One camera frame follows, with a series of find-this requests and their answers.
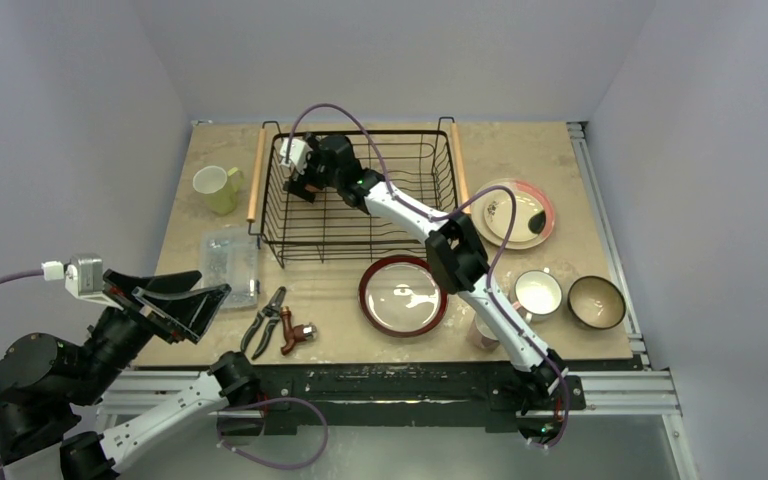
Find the black wire dish rack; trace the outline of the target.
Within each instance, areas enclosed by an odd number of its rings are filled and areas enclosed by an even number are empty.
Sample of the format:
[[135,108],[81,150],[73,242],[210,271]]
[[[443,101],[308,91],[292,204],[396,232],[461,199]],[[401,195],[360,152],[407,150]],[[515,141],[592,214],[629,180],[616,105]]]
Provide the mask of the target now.
[[468,201],[454,129],[303,129],[261,135],[250,233],[290,260],[425,257],[451,250]]

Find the red rimmed plate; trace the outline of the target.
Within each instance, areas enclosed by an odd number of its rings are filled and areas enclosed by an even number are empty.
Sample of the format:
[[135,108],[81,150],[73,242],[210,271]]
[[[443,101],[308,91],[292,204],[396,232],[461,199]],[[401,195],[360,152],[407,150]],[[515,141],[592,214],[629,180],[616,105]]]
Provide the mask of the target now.
[[429,264],[396,255],[373,262],[358,284],[364,318],[393,338],[413,338],[435,329],[444,319],[449,295],[434,280]]

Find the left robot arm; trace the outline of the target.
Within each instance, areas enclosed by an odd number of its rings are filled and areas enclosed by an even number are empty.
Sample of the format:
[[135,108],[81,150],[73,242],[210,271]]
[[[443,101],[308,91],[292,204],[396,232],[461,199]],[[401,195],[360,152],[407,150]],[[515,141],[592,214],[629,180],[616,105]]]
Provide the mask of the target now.
[[154,337],[199,342],[232,289],[202,288],[201,273],[135,277],[106,270],[107,306],[76,345],[45,333],[15,341],[0,360],[0,478],[115,479],[137,457],[225,407],[257,399],[259,380],[241,352],[221,355],[188,387],[102,433],[67,433],[76,406],[95,406]]

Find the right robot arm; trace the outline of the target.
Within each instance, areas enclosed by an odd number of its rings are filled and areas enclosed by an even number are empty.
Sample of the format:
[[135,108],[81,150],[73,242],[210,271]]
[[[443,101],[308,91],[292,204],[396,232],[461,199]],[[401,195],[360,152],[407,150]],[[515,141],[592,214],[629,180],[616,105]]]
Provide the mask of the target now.
[[493,275],[496,264],[462,207],[444,213],[411,197],[392,182],[384,160],[365,166],[345,135],[315,141],[290,135],[279,159],[298,175],[313,175],[318,187],[334,190],[349,207],[383,218],[422,242],[435,282],[464,300],[500,342],[521,379],[524,399],[544,407],[560,395],[562,411],[570,411],[568,367],[501,293]]

